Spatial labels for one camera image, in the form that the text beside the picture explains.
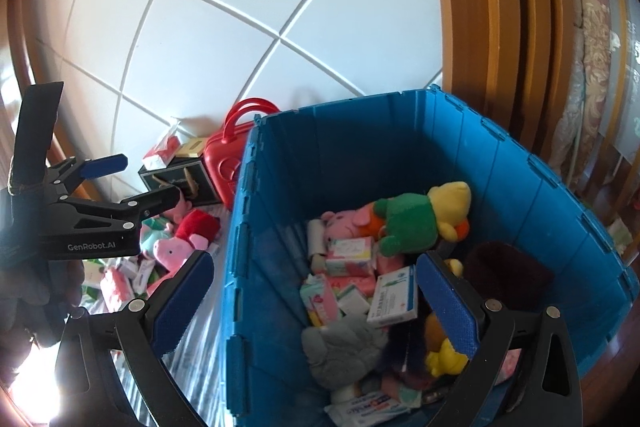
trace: pig ear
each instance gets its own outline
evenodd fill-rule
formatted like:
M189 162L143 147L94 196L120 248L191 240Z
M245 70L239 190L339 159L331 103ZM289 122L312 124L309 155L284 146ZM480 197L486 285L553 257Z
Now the pig ear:
M353 214L353 224L356 227L366 227L371 221L371 216L369 214L369 205L363 206L356 210L356 213Z

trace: red handle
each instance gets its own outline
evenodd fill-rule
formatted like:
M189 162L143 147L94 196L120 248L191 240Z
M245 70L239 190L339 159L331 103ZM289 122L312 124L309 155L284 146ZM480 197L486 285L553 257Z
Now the red handle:
M234 117L234 113L236 113L246 105L259 105L260 109L256 109L256 110L264 111L267 114L280 112L278 107L273 102L270 102L269 100L265 100L264 98L257 98L256 96L254 96L253 98L246 98L244 100L240 100L240 102L235 103L231 107L231 109L229 109L229 112L226 114L225 121L222 125L224 126L228 120Z
M261 98L256 98L254 100L262 101ZM264 102L266 103L256 102L256 103L253 103L252 105L243 107L240 110L229 111L229 114L225 119L224 127L222 129L222 140L220 141L224 144L227 144L229 142L233 142L233 140L236 139L236 123L238 122L239 118L242 115L247 114L248 112L253 112L253 111L261 111L266 114L273 114L275 112L280 111L273 103L268 102L268 100L264 100Z

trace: red suitcase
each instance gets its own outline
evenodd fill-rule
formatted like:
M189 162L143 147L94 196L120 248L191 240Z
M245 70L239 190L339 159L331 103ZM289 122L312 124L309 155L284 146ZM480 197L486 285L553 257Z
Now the red suitcase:
M228 210L234 206L236 184L242 164L242 154L253 122L238 123L248 112L273 114L280 110L263 98L247 98L236 103L226 115L219 131L213 133L204 148L204 164L220 199Z

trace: storage bin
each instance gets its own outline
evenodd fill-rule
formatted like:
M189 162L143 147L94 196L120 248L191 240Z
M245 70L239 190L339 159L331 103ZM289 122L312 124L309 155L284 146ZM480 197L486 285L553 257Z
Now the storage bin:
M472 190L471 232L458 249L500 239L553 270L544 305L561 310L580 375L593 366L638 279L539 158L438 88L325 103L257 119L244 152L223 312L226 405L237 425L332 425L300 342L305 220L454 180ZM423 427L438 407L388 425Z

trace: blue gripper pad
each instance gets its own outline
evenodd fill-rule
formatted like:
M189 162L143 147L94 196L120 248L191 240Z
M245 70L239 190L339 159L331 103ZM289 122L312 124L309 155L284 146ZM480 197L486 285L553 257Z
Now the blue gripper pad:
M95 180L96 178L124 171L127 165L129 165L129 160L124 154L114 154L113 156L105 156L105 158L86 162L82 166L80 175L85 180Z
M168 298L153 325L151 349L156 357L160 358L178 347L180 339L213 282L213 273L213 258L205 252Z
M418 257L415 272L418 286L453 348L471 359L480 347L473 315L428 255Z

